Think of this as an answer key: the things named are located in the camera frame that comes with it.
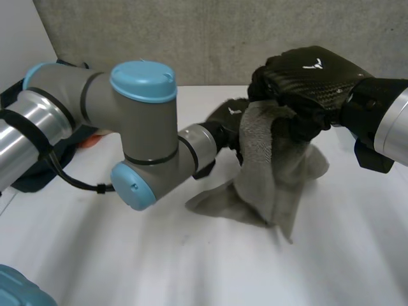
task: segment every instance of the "robotic hand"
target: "robotic hand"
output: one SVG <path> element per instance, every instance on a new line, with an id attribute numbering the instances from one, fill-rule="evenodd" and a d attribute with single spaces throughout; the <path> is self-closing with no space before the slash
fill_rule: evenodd
<path id="1" fill-rule="evenodd" d="M 394 161 L 408 166 L 408 80 L 374 78 L 337 54 L 308 47 L 269 58 L 254 72 L 248 95 L 292 108 L 295 141 L 345 126 L 356 137 L 361 167 L 388 173 Z"/>

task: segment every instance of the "white logo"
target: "white logo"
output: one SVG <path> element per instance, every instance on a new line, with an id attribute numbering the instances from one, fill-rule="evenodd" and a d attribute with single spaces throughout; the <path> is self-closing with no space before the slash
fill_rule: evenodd
<path id="1" fill-rule="evenodd" d="M 232 110 L 230 108 L 228 108 L 228 110 L 229 110 L 229 113 L 232 114 L 232 115 L 234 115 L 236 113 L 242 113 L 240 110 Z"/>
<path id="2" fill-rule="evenodd" d="M 323 69 L 323 65 L 321 64 L 321 60 L 320 59 L 316 59 L 317 60 L 317 64 L 313 65 L 313 66 L 303 66 L 303 69 Z"/>

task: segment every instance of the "black cable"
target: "black cable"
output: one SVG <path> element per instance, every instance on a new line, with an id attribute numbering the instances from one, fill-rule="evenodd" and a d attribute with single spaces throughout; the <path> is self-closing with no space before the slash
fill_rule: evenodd
<path id="1" fill-rule="evenodd" d="M 81 182 L 80 180 L 77 180 L 73 177 L 70 177 L 63 168 L 61 167 L 57 156 L 55 155 L 54 151 L 51 151 L 51 153 L 45 157 L 45 161 L 48 163 L 48 165 L 51 167 L 51 169 L 60 177 L 62 178 L 65 182 L 67 182 L 69 185 L 72 185 L 76 188 L 82 189 L 82 190 L 88 190 L 88 191 L 96 191 L 98 194 L 104 194 L 106 192 L 113 192 L 115 191 L 115 188 L 113 188 L 112 184 L 98 184 L 97 186 L 92 186 L 89 184 L 86 184 L 84 182 Z"/>

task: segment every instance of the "light blue joint cap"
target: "light blue joint cap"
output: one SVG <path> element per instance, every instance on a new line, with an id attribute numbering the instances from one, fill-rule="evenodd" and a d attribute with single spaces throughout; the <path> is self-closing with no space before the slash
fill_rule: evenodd
<path id="1" fill-rule="evenodd" d="M 42 67 L 45 65 L 49 65 L 49 64 L 55 64 L 55 65 L 59 65 L 56 62 L 41 62 L 37 65 L 35 65 L 34 67 L 32 67 L 25 75 L 24 77 L 24 81 L 23 81 L 23 90 L 26 90 L 28 88 L 28 83 L 30 82 L 30 79 L 33 77 L 33 75 Z"/>
<path id="2" fill-rule="evenodd" d="M 110 73 L 110 83 L 119 94 L 145 103 L 165 103 L 177 95 L 174 71 L 160 62 L 119 64 Z"/>
<path id="3" fill-rule="evenodd" d="M 57 306 L 57 303 L 19 271 L 0 265 L 0 305 Z"/>
<path id="4" fill-rule="evenodd" d="M 117 194 L 131 208 L 141 211 L 155 204 L 156 197 L 149 185 L 124 163 L 113 167 L 110 179 Z"/>

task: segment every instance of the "silver metal cylinder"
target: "silver metal cylinder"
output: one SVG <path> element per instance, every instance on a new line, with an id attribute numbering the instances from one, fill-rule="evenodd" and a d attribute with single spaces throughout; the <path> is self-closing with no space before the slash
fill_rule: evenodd
<path id="1" fill-rule="evenodd" d="M 35 92 L 22 91 L 7 109 L 34 123 L 52 145 L 72 134 L 69 121 L 60 109 Z M 35 146 L 14 127 L 0 120 L 0 191 L 14 183 L 37 160 Z"/>
<path id="2" fill-rule="evenodd" d="M 215 159 L 217 144 L 211 133 L 203 126 L 193 124 L 178 132 L 178 135 L 187 140 L 194 149 L 198 160 L 197 171 L 200 171 Z"/>
<path id="3" fill-rule="evenodd" d="M 381 120 L 374 138 L 375 151 L 408 166 L 408 89 L 403 91 Z"/>

